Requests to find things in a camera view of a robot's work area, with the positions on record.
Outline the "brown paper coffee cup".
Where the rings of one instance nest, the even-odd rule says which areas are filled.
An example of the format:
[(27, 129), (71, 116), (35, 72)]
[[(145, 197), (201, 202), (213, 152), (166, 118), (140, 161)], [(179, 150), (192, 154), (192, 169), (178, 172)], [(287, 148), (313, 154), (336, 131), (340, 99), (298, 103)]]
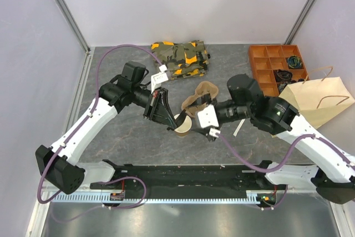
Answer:
[(188, 135), (188, 133), (190, 132), (192, 128), (192, 120), (191, 118), (187, 115), (185, 117), (184, 122), (174, 130), (174, 133), (179, 136), (179, 137), (184, 137), (186, 135)]

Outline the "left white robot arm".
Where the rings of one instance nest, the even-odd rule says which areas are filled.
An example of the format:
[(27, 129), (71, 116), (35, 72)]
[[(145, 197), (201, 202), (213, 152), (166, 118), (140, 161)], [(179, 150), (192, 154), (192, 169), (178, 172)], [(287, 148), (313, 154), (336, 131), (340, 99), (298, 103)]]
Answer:
[(151, 88), (141, 84), (148, 73), (143, 64), (129, 61), (121, 74), (99, 88), (87, 111), (50, 147), (41, 145), (35, 151), (41, 178), (61, 192), (71, 194), (84, 182), (86, 169), (77, 165), (83, 151), (101, 129), (125, 107), (135, 104), (144, 108), (144, 118), (167, 126), (169, 130), (178, 123), (168, 104), (168, 90), (161, 87), (168, 81), (167, 67), (151, 76)]

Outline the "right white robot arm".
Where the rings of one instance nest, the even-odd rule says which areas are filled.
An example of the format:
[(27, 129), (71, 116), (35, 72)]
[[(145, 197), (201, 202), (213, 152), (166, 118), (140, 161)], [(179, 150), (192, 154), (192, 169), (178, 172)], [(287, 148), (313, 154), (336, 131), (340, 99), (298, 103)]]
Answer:
[(354, 200), (354, 156), (348, 154), (315, 129), (296, 107), (280, 97), (265, 96), (257, 81), (246, 74), (237, 74), (227, 81), (231, 98), (217, 102), (206, 89), (196, 89), (182, 105), (196, 118), (198, 131), (209, 139), (221, 139), (224, 123), (249, 119), (257, 129), (270, 133), (290, 144), (280, 163), (258, 167), (235, 153), (243, 164), (256, 171), (255, 185), (270, 185), (315, 190), (321, 197), (345, 204)]

